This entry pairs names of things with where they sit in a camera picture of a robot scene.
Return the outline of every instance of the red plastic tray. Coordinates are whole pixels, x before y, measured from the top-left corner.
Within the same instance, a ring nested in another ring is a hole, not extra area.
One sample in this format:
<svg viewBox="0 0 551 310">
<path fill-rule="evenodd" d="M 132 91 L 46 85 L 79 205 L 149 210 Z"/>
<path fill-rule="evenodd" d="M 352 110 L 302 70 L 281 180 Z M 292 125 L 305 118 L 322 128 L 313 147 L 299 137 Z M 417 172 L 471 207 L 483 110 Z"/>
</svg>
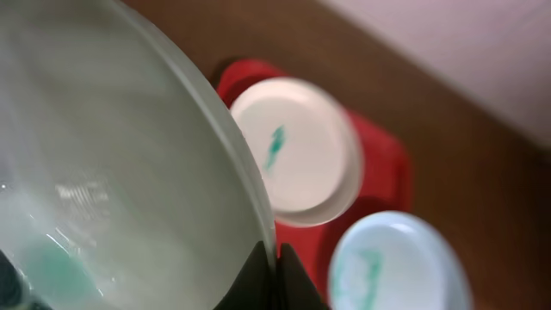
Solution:
<svg viewBox="0 0 551 310">
<path fill-rule="evenodd" d="M 224 70 L 217 92 L 230 108 L 253 84 L 286 76 L 288 74 L 262 60 L 241 59 Z M 363 183 L 356 201 L 344 214 L 324 225 L 298 228 L 275 223 L 278 249 L 282 243 L 293 246 L 325 299 L 329 263 L 344 232 L 366 215 L 384 210 L 410 210 L 410 165 L 401 144 L 360 115 L 347 112 L 360 138 L 365 162 Z"/>
</svg>

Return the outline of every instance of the teal print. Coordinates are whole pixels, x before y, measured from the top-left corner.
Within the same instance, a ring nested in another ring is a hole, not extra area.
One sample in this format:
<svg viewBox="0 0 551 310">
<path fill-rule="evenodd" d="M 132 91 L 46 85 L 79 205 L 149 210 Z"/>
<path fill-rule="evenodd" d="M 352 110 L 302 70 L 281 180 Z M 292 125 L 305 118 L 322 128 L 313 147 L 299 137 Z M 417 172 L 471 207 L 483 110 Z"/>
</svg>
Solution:
<svg viewBox="0 0 551 310">
<path fill-rule="evenodd" d="M 264 163 L 264 170 L 270 172 L 274 163 L 276 162 L 277 153 L 282 149 L 283 144 L 285 143 L 285 131 L 283 126 L 279 126 L 274 133 L 272 134 L 272 144 L 269 145 L 268 157 Z"/>
<path fill-rule="evenodd" d="M 353 251 L 346 251 L 344 256 L 353 256 L 356 259 L 360 259 L 365 264 L 365 269 L 362 269 L 364 273 L 361 275 L 363 280 L 367 283 L 367 291 L 361 292 L 350 292 L 349 289 L 342 287 L 342 277 L 344 273 L 345 265 L 347 264 L 347 259 L 341 257 L 337 261 L 336 269 L 333 273 L 334 281 L 332 281 L 331 291 L 335 296 L 336 300 L 348 300 L 356 309 L 363 310 L 372 310 L 375 297 L 377 296 L 377 287 L 379 284 L 379 277 L 381 275 L 382 267 L 382 256 L 378 251 L 373 251 L 370 249 L 356 249 Z"/>
</svg>

